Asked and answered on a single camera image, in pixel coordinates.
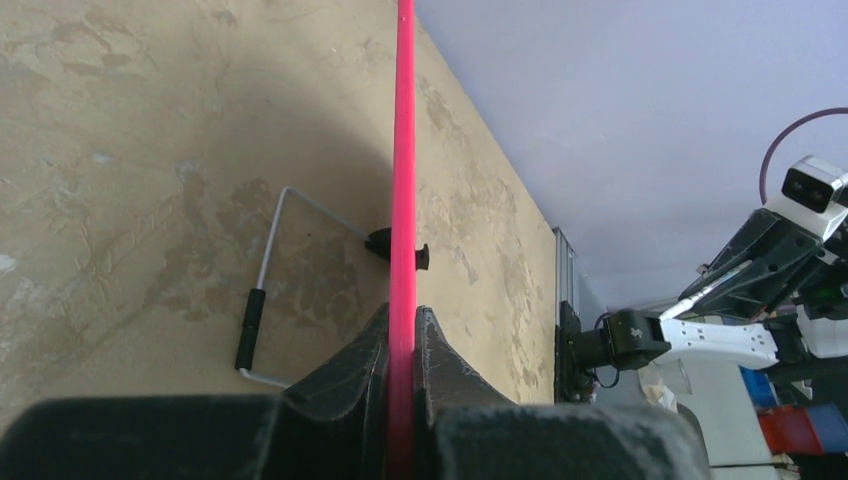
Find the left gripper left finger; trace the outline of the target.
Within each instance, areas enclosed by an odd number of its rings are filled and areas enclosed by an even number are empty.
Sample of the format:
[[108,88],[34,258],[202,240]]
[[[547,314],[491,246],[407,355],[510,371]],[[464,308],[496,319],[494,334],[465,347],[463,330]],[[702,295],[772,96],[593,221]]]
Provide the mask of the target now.
[[377,479],[388,309],[281,393],[62,398],[1,439],[5,479]]

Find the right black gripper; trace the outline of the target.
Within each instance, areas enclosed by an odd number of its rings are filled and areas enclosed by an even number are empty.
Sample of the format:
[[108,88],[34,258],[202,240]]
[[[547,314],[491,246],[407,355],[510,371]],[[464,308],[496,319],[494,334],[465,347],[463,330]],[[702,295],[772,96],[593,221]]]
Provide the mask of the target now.
[[847,318],[847,228],[827,240],[764,208],[755,210],[707,271],[679,296],[699,315],[773,324]]

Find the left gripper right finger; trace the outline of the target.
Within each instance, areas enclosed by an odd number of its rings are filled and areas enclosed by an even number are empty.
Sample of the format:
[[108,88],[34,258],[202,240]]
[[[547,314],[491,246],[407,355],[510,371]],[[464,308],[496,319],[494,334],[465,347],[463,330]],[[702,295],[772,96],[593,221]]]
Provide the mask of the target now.
[[416,312],[419,479],[708,479],[703,441],[679,414],[637,405],[516,404]]

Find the pink framed whiteboard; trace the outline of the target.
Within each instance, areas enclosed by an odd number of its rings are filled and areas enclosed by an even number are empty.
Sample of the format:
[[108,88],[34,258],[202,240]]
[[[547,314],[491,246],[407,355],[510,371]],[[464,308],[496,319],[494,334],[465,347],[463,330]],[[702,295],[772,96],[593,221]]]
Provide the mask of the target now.
[[416,286],[415,2],[397,2],[394,150],[388,318],[386,477],[415,467],[413,360]]

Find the whiteboard marker pen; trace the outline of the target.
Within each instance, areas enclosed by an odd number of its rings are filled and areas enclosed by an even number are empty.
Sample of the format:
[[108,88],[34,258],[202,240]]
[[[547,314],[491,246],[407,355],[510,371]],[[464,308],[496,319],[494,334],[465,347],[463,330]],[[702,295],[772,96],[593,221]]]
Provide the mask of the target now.
[[684,297],[682,300],[678,301],[675,305],[666,309],[660,316],[659,320],[661,322],[665,322],[669,319],[677,318],[682,314],[685,314],[692,310],[694,305],[702,300],[707,295],[711,294],[713,291],[718,289],[721,285],[727,283],[732,278],[736,277],[740,272],[744,271],[750,264],[751,260],[747,260],[739,264],[738,266],[729,269],[721,276],[708,282],[703,288],[698,290],[696,293]]

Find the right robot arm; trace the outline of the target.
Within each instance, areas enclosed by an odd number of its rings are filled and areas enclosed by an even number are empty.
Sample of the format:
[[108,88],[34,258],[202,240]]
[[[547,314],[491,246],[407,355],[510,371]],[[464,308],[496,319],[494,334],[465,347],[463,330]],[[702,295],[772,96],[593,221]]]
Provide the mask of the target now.
[[754,211],[705,272],[662,312],[623,309],[582,329],[560,307],[555,398],[586,403],[597,369],[724,361],[774,383],[847,370],[847,222],[822,238],[765,208]]

